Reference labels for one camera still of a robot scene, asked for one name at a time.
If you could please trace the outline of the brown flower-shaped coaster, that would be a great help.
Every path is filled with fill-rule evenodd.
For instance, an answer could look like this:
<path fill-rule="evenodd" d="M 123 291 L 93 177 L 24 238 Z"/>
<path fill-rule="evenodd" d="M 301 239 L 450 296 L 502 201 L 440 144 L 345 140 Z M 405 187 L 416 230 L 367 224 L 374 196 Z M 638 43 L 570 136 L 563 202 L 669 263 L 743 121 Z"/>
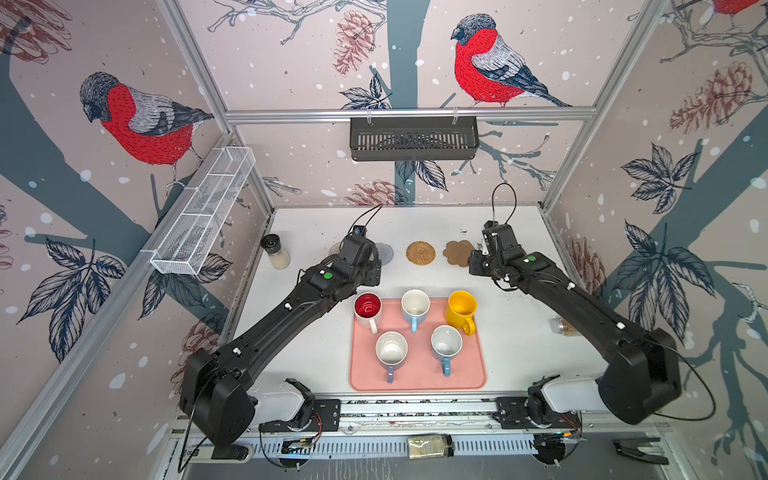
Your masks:
<path fill-rule="evenodd" d="M 467 240 L 449 241 L 443 250 L 443 256 L 449 265 L 467 268 L 474 250 L 475 246 Z"/>

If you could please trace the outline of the grey woven round coaster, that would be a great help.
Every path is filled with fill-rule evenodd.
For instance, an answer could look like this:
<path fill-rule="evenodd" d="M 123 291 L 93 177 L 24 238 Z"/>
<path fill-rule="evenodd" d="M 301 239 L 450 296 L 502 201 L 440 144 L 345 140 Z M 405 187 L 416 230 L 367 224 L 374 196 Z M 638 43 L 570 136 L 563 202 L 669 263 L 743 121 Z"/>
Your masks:
<path fill-rule="evenodd" d="M 394 250 L 390 245 L 385 243 L 377 243 L 376 248 L 383 265 L 387 265 L 393 260 Z"/>

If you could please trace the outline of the yellow mug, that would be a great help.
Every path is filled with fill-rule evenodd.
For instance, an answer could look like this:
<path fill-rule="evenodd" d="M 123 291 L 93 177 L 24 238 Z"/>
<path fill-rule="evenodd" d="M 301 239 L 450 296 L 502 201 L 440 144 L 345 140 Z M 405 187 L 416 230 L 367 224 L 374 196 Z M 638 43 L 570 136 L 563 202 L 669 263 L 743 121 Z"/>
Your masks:
<path fill-rule="evenodd" d="M 466 336 L 472 336 L 476 333 L 476 311 L 477 301 L 473 295 L 467 291 L 455 291 L 448 298 L 444 316 L 450 326 L 463 331 Z"/>

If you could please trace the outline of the tan cork round coaster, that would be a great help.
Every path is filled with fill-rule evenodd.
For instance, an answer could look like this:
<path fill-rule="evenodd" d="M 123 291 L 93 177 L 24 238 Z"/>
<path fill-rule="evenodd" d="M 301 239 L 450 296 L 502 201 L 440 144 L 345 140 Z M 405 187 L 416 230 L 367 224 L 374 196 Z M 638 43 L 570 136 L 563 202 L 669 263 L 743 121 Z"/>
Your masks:
<path fill-rule="evenodd" d="M 435 260 L 436 250 L 425 241 L 415 241 L 407 247 L 406 258 L 415 265 L 426 266 Z"/>

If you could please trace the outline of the white mug light-blue handle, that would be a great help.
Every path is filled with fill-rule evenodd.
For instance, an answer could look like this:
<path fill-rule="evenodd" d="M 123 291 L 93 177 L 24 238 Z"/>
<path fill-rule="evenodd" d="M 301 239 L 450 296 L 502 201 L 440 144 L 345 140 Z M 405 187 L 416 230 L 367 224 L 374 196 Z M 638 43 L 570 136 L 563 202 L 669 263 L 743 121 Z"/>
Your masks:
<path fill-rule="evenodd" d="M 419 325 L 425 321 L 430 308 L 431 300 L 422 290 L 408 290 L 401 298 L 402 316 L 413 333 L 416 333 Z"/>

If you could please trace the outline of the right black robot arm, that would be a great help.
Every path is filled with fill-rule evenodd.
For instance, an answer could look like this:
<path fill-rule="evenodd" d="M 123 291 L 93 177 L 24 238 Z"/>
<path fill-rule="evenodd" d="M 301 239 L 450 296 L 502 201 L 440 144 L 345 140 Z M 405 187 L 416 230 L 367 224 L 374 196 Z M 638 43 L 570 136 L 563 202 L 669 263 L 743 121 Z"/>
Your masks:
<path fill-rule="evenodd" d="M 482 237 L 485 248 L 471 252 L 469 273 L 496 285 L 504 282 L 508 291 L 542 302 L 607 362 L 586 389 L 599 399 L 597 409 L 636 425 L 681 396 L 678 352 L 670 334 L 630 322 L 577 286 L 544 254 L 526 253 L 510 225 L 489 220 Z"/>

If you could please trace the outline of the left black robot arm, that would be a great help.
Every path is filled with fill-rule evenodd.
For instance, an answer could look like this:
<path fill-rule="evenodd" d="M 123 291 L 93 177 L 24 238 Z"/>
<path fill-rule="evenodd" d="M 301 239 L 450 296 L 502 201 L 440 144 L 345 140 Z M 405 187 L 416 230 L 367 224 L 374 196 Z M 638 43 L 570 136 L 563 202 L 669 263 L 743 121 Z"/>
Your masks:
<path fill-rule="evenodd" d="M 294 289 L 244 334 L 212 353 L 197 350 L 187 359 L 179 408 L 217 447 L 235 442 L 256 414 L 248 389 L 302 330 L 360 286 L 377 286 L 381 260 L 367 228 L 354 225 L 340 252 L 308 268 Z"/>

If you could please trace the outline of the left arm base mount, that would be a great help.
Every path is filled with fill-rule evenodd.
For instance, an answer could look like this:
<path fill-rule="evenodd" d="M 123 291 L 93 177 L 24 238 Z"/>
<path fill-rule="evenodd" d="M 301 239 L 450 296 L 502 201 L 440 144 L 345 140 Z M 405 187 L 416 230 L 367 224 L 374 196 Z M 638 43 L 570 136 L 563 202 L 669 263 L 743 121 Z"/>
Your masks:
<path fill-rule="evenodd" d="M 311 407 L 303 407 L 293 419 L 263 423 L 258 430 L 261 433 L 337 432 L 340 410 L 339 399 L 315 399 Z"/>

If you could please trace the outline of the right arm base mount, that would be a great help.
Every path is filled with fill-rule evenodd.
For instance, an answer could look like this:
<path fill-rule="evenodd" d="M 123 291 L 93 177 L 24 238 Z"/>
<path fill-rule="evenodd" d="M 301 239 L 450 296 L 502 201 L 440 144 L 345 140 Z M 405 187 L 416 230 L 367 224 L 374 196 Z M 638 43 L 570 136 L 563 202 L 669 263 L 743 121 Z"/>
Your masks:
<path fill-rule="evenodd" d="M 503 429 L 577 430 L 581 420 L 574 413 L 554 412 L 543 400 L 530 397 L 497 397 L 491 418 Z"/>

